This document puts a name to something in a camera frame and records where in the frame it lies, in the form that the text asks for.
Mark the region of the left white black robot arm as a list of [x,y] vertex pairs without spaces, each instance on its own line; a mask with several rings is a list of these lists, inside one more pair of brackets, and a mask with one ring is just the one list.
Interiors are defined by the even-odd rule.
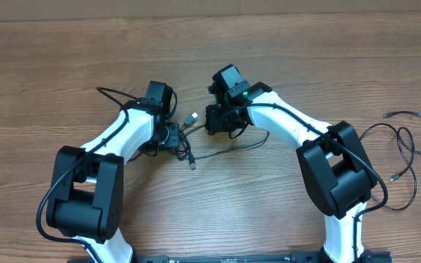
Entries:
[[50,188],[36,214],[46,240],[80,244],[91,262],[136,262],[119,229],[124,207],[124,167],[142,146],[160,148],[178,97],[166,83],[151,81],[145,96],[119,102],[117,119],[80,147],[56,154]]

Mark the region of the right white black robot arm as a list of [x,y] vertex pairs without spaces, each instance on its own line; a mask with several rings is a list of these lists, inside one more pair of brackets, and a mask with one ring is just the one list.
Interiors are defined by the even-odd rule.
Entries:
[[216,98],[206,107],[209,134],[228,134],[256,126],[295,149],[306,192],[325,216],[325,241],[319,251],[295,252],[286,262],[391,262],[390,252],[362,244],[363,215],[371,191],[384,181],[372,168],[357,132],[311,118],[288,105],[268,85],[244,80],[232,64],[212,77]]

